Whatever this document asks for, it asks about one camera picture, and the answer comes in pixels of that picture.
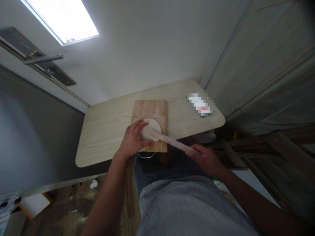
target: jeans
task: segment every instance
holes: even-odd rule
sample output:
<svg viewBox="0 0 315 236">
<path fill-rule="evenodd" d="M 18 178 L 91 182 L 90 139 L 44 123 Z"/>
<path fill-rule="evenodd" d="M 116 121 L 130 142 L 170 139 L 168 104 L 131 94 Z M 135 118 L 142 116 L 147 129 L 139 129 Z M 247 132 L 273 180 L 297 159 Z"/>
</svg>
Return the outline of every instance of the jeans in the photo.
<svg viewBox="0 0 315 236">
<path fill-rule="evenodd" d="M 184 138 L 179 140 L 190 146 L 190 140 Z M 172 147 L 173 165 L 171 168 L 165 168 L 159 161 L 158 155 L 151 158 L 141 158 L 136 153 L 134 166 L 134 181 L 138 197 L 144 187 L 158 181 L 171 180 L 194 175 L 202 175 L 211 179 L 210 175 L 204 172 L 199 164 L 189 158 L 185 152 Z"/>
</svg>

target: door lever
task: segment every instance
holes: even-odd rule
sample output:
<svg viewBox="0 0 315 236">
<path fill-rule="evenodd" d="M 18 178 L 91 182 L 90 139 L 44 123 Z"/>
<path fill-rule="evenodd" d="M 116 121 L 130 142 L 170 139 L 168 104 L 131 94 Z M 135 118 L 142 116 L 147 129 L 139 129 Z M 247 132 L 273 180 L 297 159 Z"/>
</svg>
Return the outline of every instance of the door lever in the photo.
<svg viewBox="0 0 315 236">
<path fill-rule="evenodd" d="M 25 65 L 33 65 L 33 64 L 38 64 L 42 62 L 48 62 L 48 61 L 55 61 L 55 60 L 60 60 L 63 59 L 65 56 L 62 53 L 58 53 L 57 55 L 48 55 L 48 56 L 40 56 L 34 59 L 26 60 L 23 61 L 23 64 Z"/>
</svg>

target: person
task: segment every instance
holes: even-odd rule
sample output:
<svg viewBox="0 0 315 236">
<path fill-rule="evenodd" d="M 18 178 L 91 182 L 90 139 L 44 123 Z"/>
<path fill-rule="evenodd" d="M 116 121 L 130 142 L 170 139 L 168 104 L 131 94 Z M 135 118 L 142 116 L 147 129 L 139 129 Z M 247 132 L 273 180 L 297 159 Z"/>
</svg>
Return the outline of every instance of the person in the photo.
<svg viewBox="0 0 315 236">
<path fill-rule="evenodd" d="M 147 125 L 128 126 L 81 236 L 111 235 L 122 213 L 129 157 L 153 141 L 139 133 Z M 173 165 L 164 168 L 153 156 L 136 156 L 134 181 L 141 212 L 137 235 L 301 235 L 297 219 L 224 167 L 210 148 L 192 145 L 201 156 L 173 149 Z M 214 185 L 222 181 L 245 215 Z"/>
</svg>

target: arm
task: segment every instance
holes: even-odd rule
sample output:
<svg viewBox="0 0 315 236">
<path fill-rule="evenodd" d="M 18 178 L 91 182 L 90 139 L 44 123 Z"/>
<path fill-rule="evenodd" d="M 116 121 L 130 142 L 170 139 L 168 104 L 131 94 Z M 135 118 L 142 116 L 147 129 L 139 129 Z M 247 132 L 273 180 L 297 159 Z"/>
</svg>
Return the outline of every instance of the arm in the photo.
<svg viewBox="0 0 315 236">
<path fill-rule="evenodd" d="M 201 152 L 201 157 L 193 152 L 186 155 L 194 159 L 209 175 L 220 179 L 244 209 L 254 225 L 263 235 L 300 235 L 305 227 L 288 213 L 285 213 L 247 183 L 222 165 L 210 148 L 192 145 Z"/>
<path fill-rule="evenodd" d="M 139 120 L 128 126 L 120 148 L 113 157 L 105 181 L 83 227 L 81 236 L 111 235 L 122 213 L 125 197 L 127 161 L 140 149 L 153 144 L 141 141 L 139 133 L 148 125 Z"/>
</svg>

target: wooden floor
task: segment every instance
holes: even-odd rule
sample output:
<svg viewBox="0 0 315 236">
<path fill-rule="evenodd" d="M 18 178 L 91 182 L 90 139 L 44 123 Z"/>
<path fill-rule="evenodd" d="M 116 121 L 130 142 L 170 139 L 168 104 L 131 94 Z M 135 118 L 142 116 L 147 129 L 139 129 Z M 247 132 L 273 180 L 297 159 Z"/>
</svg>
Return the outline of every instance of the wooden floor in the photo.
<svg viewBox="0 0 315 236">
<path fill-rule="evenodd" d="M 130 161 L 121 216 L 122 236 L 135 235 L 141 221 L 133 180 L 133 166 L 134 161 Z M 94 189 L 90 189 L 92 180 L 87 180 L 82 185 L 76 184 L 74 187 L 56 190 L 53 194 L 53 203 L 33 220 L 27 220 L 21 236 L 79 236 L 105 178 L 106 175 L 98 177 L 99 185 Z"/>
</svg>

